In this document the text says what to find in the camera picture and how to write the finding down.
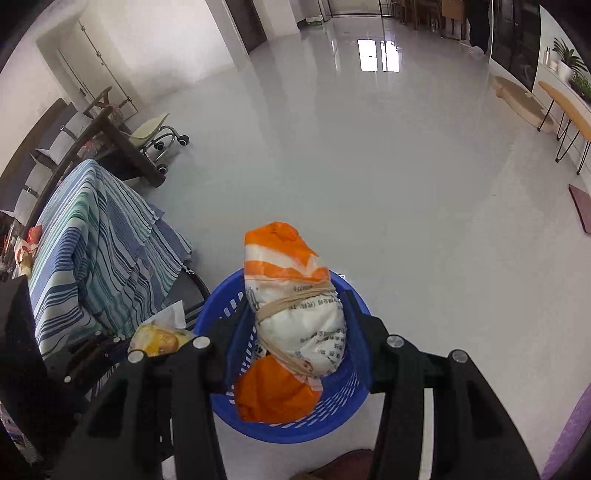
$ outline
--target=wrapped package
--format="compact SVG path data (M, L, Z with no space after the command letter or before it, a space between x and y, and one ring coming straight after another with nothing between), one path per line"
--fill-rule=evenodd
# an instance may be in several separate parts
M346 325L329 269L287 223L248 232L245 248L246 296L261 343L299 374L335 372Z
M236 407L244 421L296 421L314 410L321 377L341 363L343 307L328 268L291 225L275 222L248 232L245 249L245 292L257 342L253 364L235 387Z
M39 247L39 241L41 240L41 233L41 225L34 226L29 229L27 240L25 241L21 238L17 240L14 246L14 260L17 263L21 275L31 276L33 263L37 255L37 247Z
M183 302L178 301L160 310L135 331L128 352L142 350L148 356L177 352L185 343L195 338L185 327Z

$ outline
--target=table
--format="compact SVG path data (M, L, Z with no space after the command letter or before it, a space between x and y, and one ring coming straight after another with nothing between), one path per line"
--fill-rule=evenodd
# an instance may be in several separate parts
M564 129L564 132L562 133L562 135L560 134L560 127L562 126L562 121L560 122L560 127L558 128L558 137L557 138L560 139L560 136L562 136L562 142L560 143L560 147L558 148L558 153L556 154L556 163L558 163L560 160L562 160L564 158L564 156L567 154L570 147L572 147L574 141L577 139L579 134L582 134L583 137L585 138L585 140L587 141L585 148L584 148L584 152L583 152L583 158L581 159L581 163L580 163L579 168L577 170L577 175L580 175L581 168L583 168L583 165L585 163L585 159L587 158L587 153L589 152L589 146L591 145L591 124L589 124L589 122L587 122L587 120L584 118L583 114L575 107L575 105L568 98L566 98L566 95L559 92L557 89L555 89L554 87L552 87L551 85L549 85L546 82L539 81L538 85L540 85L540 87L542 89L544 89L546 91L546 93L548 93L548 95L550 95L550 98L552 98L552 103L550 103L550 107L548 107L548 112L546 113L544 119L542 120L541 125L538 127L538 132L541 130L542 126L544 125L544 122L548 118L548 115L550 114L550 110L552 109L552 106L554 105L554 103L557 103L559 105L559 107L561 107L561 109L563 110L564 114L569 117L569 123L567 124L566 128ZM567 149L564 151L562 156L559 157L560 150L562 149L562 147L564 145L564 139L566 138L566 132L567 132L571 123L573 123L579 131L574 136L573 140L571 141L571 143L567 147Z

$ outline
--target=striped blue blanket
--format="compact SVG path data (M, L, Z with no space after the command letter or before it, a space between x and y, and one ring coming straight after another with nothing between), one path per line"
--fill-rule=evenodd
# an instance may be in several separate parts
M162 309L191 253L162 214L93 160L66 177L39 218L29 280L42 355L96 330L130 336Z

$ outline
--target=brown shoe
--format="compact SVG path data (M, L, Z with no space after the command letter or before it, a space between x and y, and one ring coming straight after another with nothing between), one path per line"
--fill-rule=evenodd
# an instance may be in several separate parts
M373 450L353 450L318 470L298 473L290 480L366 480L373 458Z

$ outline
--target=potted plant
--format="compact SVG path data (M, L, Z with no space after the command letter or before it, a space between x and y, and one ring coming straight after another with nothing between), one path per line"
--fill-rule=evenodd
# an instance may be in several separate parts
M573 79L569 81L570 86L585 102L591 105L591 85L583 75L575 72Z
M560 56L560 62L558 64L558 76L566 83L572 77L574 72L586 72L587 67L583 63L583 60L578 55L575 55L573 48L568 48L564 40L561 38L554 39L553 50Z

